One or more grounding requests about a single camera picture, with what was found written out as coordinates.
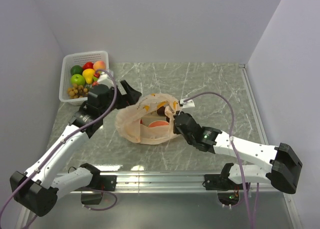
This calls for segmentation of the translucent orange plastic bag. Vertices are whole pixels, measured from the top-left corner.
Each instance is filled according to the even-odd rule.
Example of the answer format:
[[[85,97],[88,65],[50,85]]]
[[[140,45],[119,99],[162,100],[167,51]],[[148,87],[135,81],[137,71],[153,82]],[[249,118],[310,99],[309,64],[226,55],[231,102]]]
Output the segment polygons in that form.
[[[165,107],[165,116],[157,109]],[[115,128],[119,135],[136,144],[159,145],[178,137],[173,133],[174,116],[180,110],[178,99],[166,93],[148,94],[139,101],[120,109],[115,117]],[[154,121],[167,121],[167,126],[148,127]]]

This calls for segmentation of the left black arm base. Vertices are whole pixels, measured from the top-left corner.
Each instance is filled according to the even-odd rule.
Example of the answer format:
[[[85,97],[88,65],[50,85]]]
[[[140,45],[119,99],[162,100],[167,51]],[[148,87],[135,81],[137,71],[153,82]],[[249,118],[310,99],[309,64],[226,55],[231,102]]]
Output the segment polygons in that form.
[[[118,197],[114,193],[117,184],[116,175],[100,176],[94,184],[80,187],[76,192],[80,192],[80,202],[84,208],[92,211],[106,211],[113,208]]]

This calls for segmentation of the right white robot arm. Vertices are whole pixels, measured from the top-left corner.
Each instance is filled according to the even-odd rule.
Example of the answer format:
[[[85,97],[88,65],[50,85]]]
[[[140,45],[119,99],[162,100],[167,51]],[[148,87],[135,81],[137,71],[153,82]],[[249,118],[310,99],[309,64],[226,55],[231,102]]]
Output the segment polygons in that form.
[[[226,163],[220,174],[205,174],[206,190],[229,191],[248,184],[270,184],[276,190],[295,194],[303,167],[302,161],[286,143],[263,145],[230,136],[219,129],[200,126],[189,113],[174,116],[173,131],[201,152],[231,156],[247,165]]]

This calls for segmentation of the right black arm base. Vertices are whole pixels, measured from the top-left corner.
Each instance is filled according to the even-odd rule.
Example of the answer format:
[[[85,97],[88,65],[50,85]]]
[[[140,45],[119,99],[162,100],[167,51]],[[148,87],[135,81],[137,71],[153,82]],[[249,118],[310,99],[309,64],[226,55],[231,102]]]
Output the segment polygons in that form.
[[[216,191],[218,201],[223,206],[232,207],[240,202],[239,190],[242,190],[243,186],[220,174],[205,174],[202,186],[206,191]]]

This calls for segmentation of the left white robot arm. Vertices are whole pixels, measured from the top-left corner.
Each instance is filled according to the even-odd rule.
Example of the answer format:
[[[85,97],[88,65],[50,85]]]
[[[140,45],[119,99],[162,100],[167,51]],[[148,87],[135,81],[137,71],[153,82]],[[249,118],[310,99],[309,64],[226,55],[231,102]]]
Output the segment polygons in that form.
[[[114,109],[124,109],[138,102],[141,92],[133,89],[125,80],[120,84],[125,94],[121,94],[117,86],[94,86],[51,148],[25,172],[15,171],[12,174],[9,181],[16,202],[38,217],[43,217],[66,194],[83,187],[95,190],[100,186],[100,170],[88,163],[81,165],[71,175],[61,179],[56,176],[74,151],[103,125],[104,117]]]

